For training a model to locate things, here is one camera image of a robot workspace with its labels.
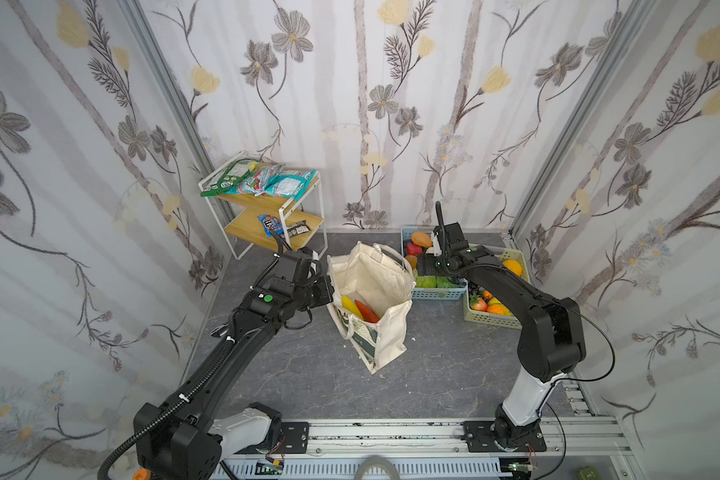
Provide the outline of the orange bell pepper toy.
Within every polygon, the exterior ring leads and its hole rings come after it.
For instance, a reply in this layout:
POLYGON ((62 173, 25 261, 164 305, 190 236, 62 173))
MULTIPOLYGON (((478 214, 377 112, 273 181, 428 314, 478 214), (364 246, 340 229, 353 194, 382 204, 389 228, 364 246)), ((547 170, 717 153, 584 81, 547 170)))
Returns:
POLYGON ((406 255, 405 260, 409 263, 411 268, 415 270, 417 268, 417 257, 414 255, 406 255))

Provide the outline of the yellow banana toy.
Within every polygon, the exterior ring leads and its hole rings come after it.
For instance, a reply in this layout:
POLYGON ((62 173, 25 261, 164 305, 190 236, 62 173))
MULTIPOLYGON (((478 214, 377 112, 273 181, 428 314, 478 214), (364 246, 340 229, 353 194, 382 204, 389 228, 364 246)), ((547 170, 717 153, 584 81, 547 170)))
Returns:
POLYGON ((349 297, 347 297, 347 296, 342 297, 342 307, 345 310, 351 312, 353 315, 355 315, 359 319, 361 319, 361 320, 364 319, 364 316, 361 313, 360 309, 358 308, 357 304, 349 297))

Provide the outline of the green cabbage toy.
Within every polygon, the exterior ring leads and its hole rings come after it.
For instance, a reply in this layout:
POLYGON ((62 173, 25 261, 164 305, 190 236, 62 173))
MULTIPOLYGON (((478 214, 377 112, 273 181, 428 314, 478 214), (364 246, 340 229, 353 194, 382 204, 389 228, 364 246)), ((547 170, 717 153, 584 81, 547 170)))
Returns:
POLYGON ((438 280, 436 276, 417 276, 416 287, 421 289, 432 289, 438 287, 438 280))

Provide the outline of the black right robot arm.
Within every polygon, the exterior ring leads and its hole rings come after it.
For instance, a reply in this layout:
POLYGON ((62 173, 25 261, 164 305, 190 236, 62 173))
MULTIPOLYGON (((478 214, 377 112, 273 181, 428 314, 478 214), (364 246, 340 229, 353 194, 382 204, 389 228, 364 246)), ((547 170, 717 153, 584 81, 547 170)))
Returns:
POLYGON ((491 437, 504 451, 532 445, 542 438, 541 413, 549 396, 586 358, 582 325, 586 318, 573 299, 557 299, 537 289, 488 248, 472 247, 459 223, 444 221, 440 202, 435 203, 435 212, 433 251, 418 256, 417 271, 481 287, 519 321, 520 371, 510 394, 496 409, 491 437))

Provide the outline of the cream canvas grocery bag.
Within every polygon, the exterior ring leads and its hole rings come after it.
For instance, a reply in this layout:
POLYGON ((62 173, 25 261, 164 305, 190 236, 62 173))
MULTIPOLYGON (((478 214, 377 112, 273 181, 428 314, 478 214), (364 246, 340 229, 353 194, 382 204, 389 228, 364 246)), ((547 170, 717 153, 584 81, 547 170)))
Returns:
POLYGON ((406 352, 407 315, 415 287, 412 268, 388 245, 359 242, 346 255, 329 256, 327 273, 334 288, 328 312, 341 337, 375 374, 406 352), (343 296, 363 302, 380 321, 366 323, 345 310, 343 296))

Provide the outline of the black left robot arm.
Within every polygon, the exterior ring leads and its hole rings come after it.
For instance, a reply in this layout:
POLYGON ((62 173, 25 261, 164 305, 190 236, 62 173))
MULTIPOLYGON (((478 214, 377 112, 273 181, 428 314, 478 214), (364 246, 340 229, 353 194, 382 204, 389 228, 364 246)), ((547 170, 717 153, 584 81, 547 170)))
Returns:
POLYGON ((287 436, 279 411, 253 403, 227 419, 218 415, 245 368, 288 321, 332 300, 318 254, 294 250, 281 237, 276 243, 273 261, 214 331, 219 341, 210 355, 163 403, 141 407, 133 434, 104 460, 98 478, 108 478, 130 449, 142 468, 161 479, 208 479, 235 453, 280 449, 287 436))

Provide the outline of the blue candy bar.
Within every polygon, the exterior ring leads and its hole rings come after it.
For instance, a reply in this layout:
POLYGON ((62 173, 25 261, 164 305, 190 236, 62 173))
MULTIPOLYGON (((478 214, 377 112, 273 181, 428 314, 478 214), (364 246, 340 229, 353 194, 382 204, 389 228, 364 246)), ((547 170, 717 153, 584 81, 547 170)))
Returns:
POLYGON ((272 215, 262 214, 258 216, 258 221, 261 223, 267 237, 273 238, 274 236, 283 235, 284 228, 278 218, 272 215))

